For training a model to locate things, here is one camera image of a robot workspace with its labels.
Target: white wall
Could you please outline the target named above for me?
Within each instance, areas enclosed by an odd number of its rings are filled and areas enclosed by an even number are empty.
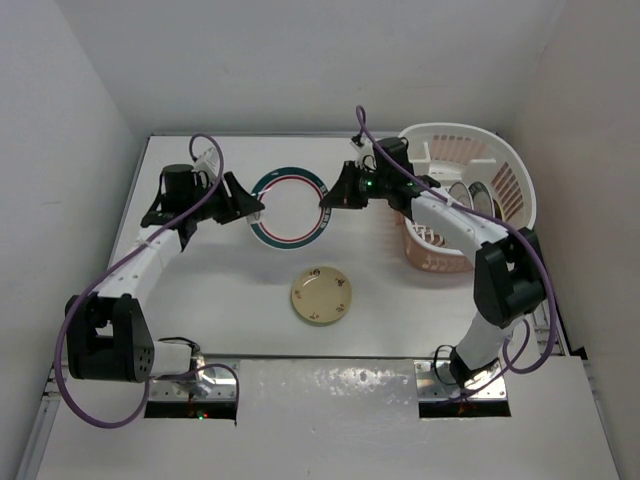
[[[624,478],[640,478],[640,3],[572,0],[516,129],[575,346],[591,360]]]
[[[0,8],[0,478],[13,478],[66,300],[108,260],[139,145],[53,0]]]
[[[133,128],[506,127],[563,0],[57,0]]]

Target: white table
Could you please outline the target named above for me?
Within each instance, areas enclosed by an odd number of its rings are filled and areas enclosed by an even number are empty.
[[[114,258],[134,240],[162,166],[189,162],[187,141],[151,137]],[[331,188],[342,161],[354,156],[337,138],[220,143],[247,190],[287,165],[313,171]],[[354,288],[348,314],[322,328],[300,321],[289,305],[292,280],[314,265],[339,268]],[[235,428],[222,420],[140,419],[102,431],[63,405],[38,478],[617,478],[577,358],[508,375],[510,418],[418,418],[408,359],[462,338],[474,311],[471,287],[471,275],[410,267],[383,203],[334,211],[327,231],[293,252],[262,245],[244,220],[203,224],[149,297],[154,338],[182,335],[219,354],[373,358],[243,360]],[[537,355],[533,342],[523,364]],[[70,388],[107,420],[124,416],[141,393],[139,385],[90,381],[71,380]]]

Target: white basket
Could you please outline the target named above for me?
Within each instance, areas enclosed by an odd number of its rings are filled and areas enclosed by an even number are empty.
[[[516,228],[532,228],[536,195],[531,178],[515,150],[481,128],[456,123],[423,123],[403,130],[416,175],[429,175],[445,188],[455,182],[484,183],[498,204],[502,219]],[[470,270],[460,250],[447,246],[428,226],[405,219],[405,254],[418,268],[433,272]]]

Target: dish rack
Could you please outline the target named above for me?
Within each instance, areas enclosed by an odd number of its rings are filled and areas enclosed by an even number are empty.
[[[423,123],[403,130],[409,160],[416,175],[429,175],[449,188],[456,182],[482,182],[493,197],[496,216],[516,228],[532,228],[536,196],[531,178],[516,151],[481,128],[456,123]],[[428,225],[417,225],[396,214],[405,255],[417,268],[455,273],[473,266],[460,250],[447,245]]]

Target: yellow plate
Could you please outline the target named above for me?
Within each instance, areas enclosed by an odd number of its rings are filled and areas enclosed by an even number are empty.
[[[291,301],[296,311],[309,322],[335,322],[351,306],[351,283],[335,268],[310,268],[293,283]]]

